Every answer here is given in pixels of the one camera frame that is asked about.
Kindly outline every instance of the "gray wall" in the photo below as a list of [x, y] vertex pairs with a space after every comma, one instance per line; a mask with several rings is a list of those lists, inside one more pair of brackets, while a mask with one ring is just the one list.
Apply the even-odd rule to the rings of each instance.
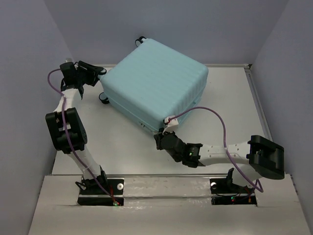
[[70, 52], [42, 0], [1, 0], [0, 31], [0, 234], [25, 235], [55, 153], [46, 76]]
[[252, 63], [287, 0], [45, 0], [76, 60], [116, 64], [141, 35], [200, 62]]
[[252, 72], [313, 232], [313, 1], [290, 0]]

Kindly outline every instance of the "black caster wheel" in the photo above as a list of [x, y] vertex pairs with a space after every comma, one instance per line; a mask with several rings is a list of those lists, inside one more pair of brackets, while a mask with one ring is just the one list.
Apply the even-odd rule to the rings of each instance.
[[140, 44], [143, 43], [143, 39], [146, 39], [144, 36], [141, 36], [140, 38], [136, 39], [135, 45], [136, 47], [140, 46]]
[[99, 100], [103, 103], [103, 104], [109, 104], [109, 99], [104, 95], [104, 92], [100, 93], [99, 95]]

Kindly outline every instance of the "white table surface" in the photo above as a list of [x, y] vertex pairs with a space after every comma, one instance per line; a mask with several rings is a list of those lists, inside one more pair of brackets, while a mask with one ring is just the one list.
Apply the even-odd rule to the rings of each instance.
[[203, 177], [125, 178], [124, 190], [128, 195], [177, 196], [181, 191], [187, 198], [126, 197], [123, 207], [79, 206], [76, 204], [78, 187], [74, 182], [80, 178], [45, 177], [29, 235], [310, 234], [288, 175], [280, 181], [261, 180], [265, 192], [256, 192], [257, 207], [212, 206], [209, 179]]
[[[156, 149], [153, 136], [128, 120], [98, 96], [100, 83], [85, 86], [77, 107], [88, 135], [87, 146], [107, 174], [216, 174], [226, 173], [232, 165], [216, 164], [196, 169], [175, 163], [165, 151]], [[199, 106], [218, 112], [225, 121], [227, 144], [264, 136], [244, 68], [209, 68], [207, 85]], [[205, 110], [192, 111], [177, 131], [184, 142], [222, 145], [223, 129], [219, 119]], [[52, 175], [76, 175], [81, 171], [74, 161], [59, 151]]]

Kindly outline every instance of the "purple cable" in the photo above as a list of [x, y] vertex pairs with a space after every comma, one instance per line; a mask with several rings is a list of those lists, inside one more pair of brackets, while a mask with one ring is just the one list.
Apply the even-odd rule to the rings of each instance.
[[106, 193], [108, 196], [110, 196], [112, 199], [113, 198], [113, 195], [109, 194], [108, 191], [106, 191], [102, 185], [99, 183], [99, 181], [97, 180], [97, 177], [92, 173], [92, 171], [88, 168], [88, 166], [79, 158], [79, 156], [77, 155], [77, 153], [75, 152], [75, 149], [72, 145], [72, 141], [70, 140], [70, 137], [69, 137], [69, 134], [68, 134], [68, 130], [67, 130], [67, 125], [66, 125], [66, 120], [65, 120], [65, 114], [64, 114], [64, 109], [65, 109], [65, 104], [66, 104], [66, 98], [64, 96], [64, 94], [59, 91], [58, 89], [56, 89], [50, 82], [50, 75], [53, 73], [53, 72], [56, 72], [56, 71], [60, 71], [61, 69], [56, 69], [56, 70], [52, 70], [50, 73], [48, 73], [48, 83], [50, 85], [50, 87], [55, 90], [57, 93], [59, 93], [62, 97], [63, 97], [63, 104], [62, 104], [62, 120], [63, 120], [63, 124], [64, 124], [64, 130], [65, 130], [65, 135], [67, 137], [67, 141], [68, 141], [68, 144], [69, 144], [69, 147], [70, 149], [72, 150], [74, 156], [77, 158], [77, 160], [81, 163], [81, 165], [83, 165], [87, 171], [90, 173], [90, 175], [93, 177], [93, 179], [95, 180], [95, 182], [98, 184], [99, 188], [101, 188], [101, 190]]
[[263, 188], [262, 188], [262, 185], [261, 185], [261, 182], [259, 180], [256, 180], [255, 184], [242, 172], [242, 170], [240, 170], [240, 168], [237, 166], [237, 164], [235, 163], [235, 161], [233, 160], [233, 158], [231, 157], [228, 149], [227, 149], [227, 144], [226, 144], [226, 127], [225, 127], [225, 123], [222, 119], [222, 117], [217, 113], [215, 112], [214, 110], [212, 109], [209, 109], [209, 108], [206, 108], [206, 107], [193, 107], [191, 109], [188, 109], [186, 110], [185, 112], [182, 112], [181, 114], [178, 114], [176, 115], [175, 117], [172, 117], [172, 118], [169, 118], [169, 121], [173, 120], [173, 119], [176, 119], [176, 118], [179, 118], [180, 116], [190, 112], [191, 110], [194, 110], [194, 109], [206, 109], [208, 111], [211, 111], [212, 113], [214, 113], [221, 121], [222, 125], [223, 125], [223, 142], [224, 142], [224, 148], [226, 148], [226, 154], [229, 158], [229, 160], [231, 161], [231, 163], [233, 163], [233, 165], [235, 166], [235, 168], [239, 171], [239, 173], [242, 175], [242, 177], [245, 178], [245, 180], [248, 181], [249, 184], [251, 184], [254, 189], [257, 189], [258, 191], [260, 192], [264, 192]]

